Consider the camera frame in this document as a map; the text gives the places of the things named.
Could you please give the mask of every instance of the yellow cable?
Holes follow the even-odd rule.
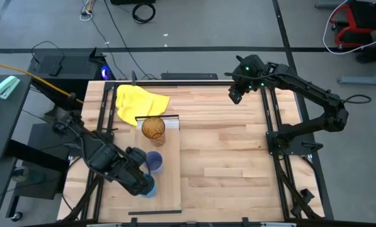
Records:
[[[55,85],[49,83],[48,81],[46,81],[46,80],[44,80],[44,79],[42,79],[42,78],[40,78],[40,77],[38,77],[38,76],[36,76],[36,75],[34,75],[34,74],[28,72],[28,71],[25,71],[25,70],[22,70],[22,69],[18,69],[18,68],[16,68],[16,67],[7,66],[7,65],[4,65],[4,64],[0,64],[0,67],[5,67],[6,69],[12,69],[12,70],[15,70],[15,71],[18,71],[18,72],[21,72],[21,73],[25,73],[25,74],[27,74],[27,75],[30,75],[30,76],[32,76],[33,79],[36,79],[36,80],[38,80],[38,81],[43,82],[43,83],[46,84],[47,86],[49,86],[49,87],[53,88],[54,90],[56,90],[56,91],[62,93],[63,95],[68,96],[68,97],[71,96],[68,92],[66,92],[66,91],[64,91],[64,90],[62,90],[62,89],[56,87]],[[83,101],[81,101],[81,100],[78,99],[78,98],[76,98],[76,101],[79,102],[79,103],[81,103],[81,104],[83,104]]]

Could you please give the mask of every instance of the black table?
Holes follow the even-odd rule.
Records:
[[[0,75],[0,82],[7,77]],[[0,208],[17,158],[59,172],[65,172],[68,167],[68,162],[61,158],[11,139],[31,84],[28,75],[16,77],[21,80],[20,83],[6,100],[0,99]]]

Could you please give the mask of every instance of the red chair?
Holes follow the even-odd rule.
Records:
[[[349,0],[330,17],[332,30],[336,31],[334,42],[338,48],[360,47],[373,42],[371,33],[376,30],[376,13],[372,3]],[[333,21],[337,12],[344,10],[347,21]]]

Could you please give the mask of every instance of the computer tower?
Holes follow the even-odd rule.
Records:
[[[48,81],[54,86],[68,92],[75,93],[76,98],[84,100],[89,81],[115,80],[101,53],[93,52],[62,52],[52,49],[49,52],[37,52],[30,62],[28,71]],[[56,76],[52,76],[52,68],[58,62],[61,69]],[[53,90],[40,81],[33,79],[32,85],[64,110],[82,109],[78,102],[71,102],[68,97]]]

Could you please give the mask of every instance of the power cord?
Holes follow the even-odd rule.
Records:
[[[92,12],[93,12],[93,6],[94,6],[94,3],[95,3],[95,0],[87,0],[85,3],[84,3],[83,0],[81,0],[81,1],[83,2],[83,6],[81,7],[81,11],[80,11],[80,20],[81,21],[92,20],[93,19]]]
[[[64,201],[64,203],[66,203],[67,207],[70,209],[70,211],[73,211],[73,208],[70,206],[70,204],[67,202],[66,198],[64,197],[64,195],[62,194],[62,199]]]
[[[45,85],[49,86],[50,88],[54,89],[55,91],[58,91],[59,93],[62,93],[63,95],[65,95],[67,97],[71,97],[71,95],[68,92],[66,92],[66,91],[64,91],[64,90],[56,87],[55,85],[49,83],[48,81],[46,81],[46,80],[44,80],[44,79],[42,79],[42,78],[40,78],[40,77],[38,77],[38,76],[36,76],[36,75],[28,72],[28,71],[25,71],[25,70],[22,70],[22,69],[18,69],[16,67],[12,67],[12,66],[7,66],[7,65],[4,65],[4,64],[0,64],[0,67],[6,68],[6,69],[15,70],[15,71],[18,71],[18,72],[30,75],[33,79],[44,83]],[[79,103],[81,103],[81,104],[84,103],[83,101],[81,101],[78,98],[76,98],[76,101],[79,102]]]
[[[43,42],[40,42],[39,44],[36,44],[35,46],[33,46],[32,48],[31,48],[31,55],[32,55],[32,58],[38,63],[38,64],[41,64],[41,62],[35,57],[35,55],[34,55],[34,49],[35,49],[35,47],[38,47],[39,45],[41,45],[41,44],[52,44],[52,45],[54,45],[58,50],[60,50],[61,52],[62,52],[62,58],[59,60],[59,62],[57,63],[58,65],[60,64],[60,63],[62,63],[62,61],[63,61],[63,59],[64,59],[64,52],[63,52],[63,50],[62,49],[60,49],[58,46],[56,46],[53,42],[51,42],[51,41],[43,41]]]
[[[269,75],[266,75],[266,76],[260,76],[260,77],[257,77],[257,78],[252,78],[250,76],[245,76],[245,75],[236,74],[236,73],[224,73],[224,75],[226,75],[226,76],[238,76],[238,77],[242,77],[242,78],[246,78],[246,79],[250,79],[250,80],[265,79],[265,78],[270,78],[272,76],[289,76],[289,77],[295,78],[296,80],[305,84],[305,82],[303,82],[298,76],[293,76],[291,74],[285,74],[285,73],[272,73],[272,74],[269,74]],[[356,98],[356,97],[364,97],[367,100],[365,100],[365,101],[350,101],[351,99]],[[371,97],[369,97],[367,95],[362,95],[362,94],[351,95],[350,97],[346,98],[345,100],[340,99],[340,98],[334,98],[334,99],[339,100],[343,103],[352,103],[352,104],[365,104],[365,103],[369,103],[369,102],[372,101]]]
[[[106,3],[106,0],[104,0],[103,2],[105,3],[105,6],[106,6],[106,8],[107,8],[107,10],[108,10],[108,14],[109,14],[110,17],[111,17],[111,21],[112,21],[112,23],[113,23],[113,26],[115,26],[115,28],[117,29],[117,32],[118,32],[120,38],[122,39],[122,42],[123,42],[123,44],[124,44],[124,46],[125,46],[127,52],[129,53],[129,55],[130,55],[130,57],[132,58],[132,60],[135,62],[136,66],[140,69],[140,71],[142,71],[142,73],[144,74],[144,76],[147,76],[147,77],[148,77],[148,75],[143,71],[143,69],[142,69],[142,68],[139,66],[139,64],[136,62],[135,58],[133,57],[132,53],[130,52],[129,48],[127,47],[126,42],[125,42],[125,39],[123,38],[122,34],[121,34],[120,31],[119,31],[119,28],[117,27],[117,24],[115,23],[115,20],[113,19],[113,16],[112,16],[112,14],[111,14],[110,8],[108,7],[108,4]]]
[[[357,47],[353,50],[350,50],[350,51],[347,51],[347,52],[333,52],[331,49],[329,49],[329,47],[326,45],[326,42],[325,42],[325,36],[326,36],[326,30],[328,29],[328,25],[329,25],[329,21],[331,20],[333,14],[336,12],[336,10],[338,10],[340,8],[340,6],[344,5],[345,3],[347,3],[347,0],[345,0],[344,2],[342,2],[336,9],[334,9],[334,11],[331,13],[331,15],[329,16],[328,18],[328,21],[326,22],[326,26],[325,26],[325,31],[324,31],[324,36],[322,37],[322,42],[324,43],[324,46],[325,48],[332,54],[336,54],[336,55],[343,55],[343,54],[349,54],[349,53],[352,53],[356,50],[360,50],[360,49],[364,49],[364,47],[369,47],[371,45],[374,45],[376,44],[376,41],[375,42],[372,42],[370,44],[366,44],[366,45],[362,45],[361,47]]]
[[[148,6],[148,7],[150,7],[151,10],[152,10],[152,14],[151,14],[150,18],[148,18],[148,19],[146,19],[146,20],[145,20],[145,19],[142,19],[142,18],[139,18],[139,17],[136,15],[136,11],[137,11],[140,7],[142,7],[142,6]],[[129,11],[129,10],[127,10],[127,9],[121,7],[121,6],[118,6],[118,7],[119,7],[121,10],[123,10],[124,12],[126,12],[126,13],[132,15],[133,20],[134,20],[136,23],[140,24],[140,25],[143,25],[143,24],[145,24],[145,23],[150,22],[150,21],[154,18],[154,16],[156,15],[156,9],[155,9],[155,7],[154,7],[152,4],[150,4],[150,3],[139,3],[139,4],[137,4],[137,5],[133,8],[132,11]]]
[[[95,26],[95,28],[97,29],[97,32],[101,35],[102,39],[104,40],[105,42],[105,45],[108,47],[108,50],[110,51],[110,54],[112,56],[112,62],[113,62],[113,65],[116,67],[116,69],[120,72],[120,74],[122,74],[122,76],[125,78],[125,80],[128,80],[127,79],[127,76],[125,75],[125,73],[122,72],[122,70],[120,70],[120,68],[117,66],[117,63],[115,62],[115,57],[113,56],[112,54],[112,51],[111,51],[111,48],[110,48],[110,44],[109,42],[106,41],[106,38],[105,36],[100,32],[100,29],[98,29],[98,26],[97,24],[94,22],[93,19],[91,19],[91,21],[93,22],[93,25]]]

